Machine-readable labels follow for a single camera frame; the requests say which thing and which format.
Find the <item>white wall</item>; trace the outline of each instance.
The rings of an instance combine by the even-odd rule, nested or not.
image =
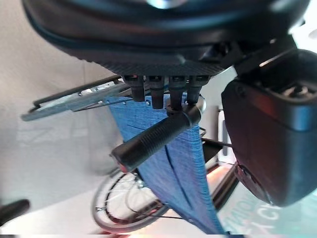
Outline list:
[[[35,99],[109,75],[40,38],[19,0],[0,1],[0,204],[25,197],[42,208],[92,189],[113,168],[120,136],[107,108],[20,119]]]

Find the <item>black handle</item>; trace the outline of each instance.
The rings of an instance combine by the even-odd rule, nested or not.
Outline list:
[[[0,227],[8,221],[21,216],[30,208],[30,202],[27,199],[22,199],[3,207],[0,207]]]
[[[197,124],[200,119],[200,110],[196,106],[187,106],[184,111],[163,119],[119,145],[112,151],[112,155],[123,172],[131,172],[180,133]]]

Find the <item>tire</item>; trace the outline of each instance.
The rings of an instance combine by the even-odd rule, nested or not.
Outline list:
[[[119,177],[119,179],[115,180],[115,182],[113,184],[118,183],[118,181],[120,181],[120,179],[122,179],[125,176],[125,175],[122,175],[121,172],[118,173],[116,176],[118,176],[118,175],[121,175],[121,176]],[[98,216],[98,212],[96,212],[96,206],[98,203],[100,193],[102,193],[103,188],[106,186],[107,183],[109,183],[109,178],[105,179],[105,181],[102,182],[102,184],[99,186],[99,188],[98,188],[98,190],[95,193],[95,196],[93,198],[93,202],[92,202],[93,218],[94,218],[95,222],[100,226],[100,228],[102,228],[104,231],[114,233],[114,234],[128,233],[128,232],[136,231],[136,230],[144,228],[144,227],[150,225],[151,223],[155,222],[160,216],[164,215],[169,210],[169,208],[166,205],[163,205],[161,208],[159,208],[157,211],[155,211],[154,213],[151,214],[153,216],[147,216],[139,221],[136,221],[136,222],[133,222],[130,224],[124,224],[124,225],[107,224]]]

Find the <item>floor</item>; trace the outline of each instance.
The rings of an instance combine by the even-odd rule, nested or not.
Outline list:
[[[316,6],[312,1],[306,25],[294,31],[299,47],[315,52],[316,40],[308,34],[317,27]],[[19,116],[35,99],[112,73],[45,42],[29,26],[19,0],[0,1],[0,13],[0,204],[19,198],[32,202],[31,212],[8,223],[2,232],[95,234],[99,229],[89,213],[90,201],[114,168],[108,154],[121,141],[109,110],[63,113],[34,122],[22,122]],[[208,109],[201,126],[210,138],[217,134],[220,93],[234,75],[229,69],[202,90]],[[155,223],[146,233],[172,231],[201,235],[183,221]],[[142,236],[136,232],[132,237]]]

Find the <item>spoke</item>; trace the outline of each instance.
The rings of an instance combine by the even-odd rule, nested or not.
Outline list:
[[[132,182],[134,182],[132,185],[131,185],[130,182],[127,182],[127,183],[122,182],[119,186],[121,186],[121,187],[124,188],[124,189],[130,190],[130,189],[133,188],[133,186],[134,186],[134,184],[135,184],[135,181],[132,181]]]
[[[130,180],[130,181],[123,181],[123,182],[114,182],[113,184],[117,184],[117,183],[125,183],[125,182],[135,182],[134,180]]]
[[[124,194],[124,193],[120,193],[120,194],[118,194],[118,195],[116,195],[116,196],[114,196],[114,197],[112,197],[112,198],[109,198],[109,199],[107,199],[107,200],[104,200],[104,203],[105,203],[105,202],[109,202],[109,201],[115,199],[116,197],[120,197],[120,196],[122,196],[123,194]]]
[[[132,178],[120,178],[120,180],[131,180]]]
[[[136,188],[136,189],[124,189],[124,190],[109,190],[108,192],[126,192],[126,191],[131,191],[131,190],[139,190],[139,189]]]

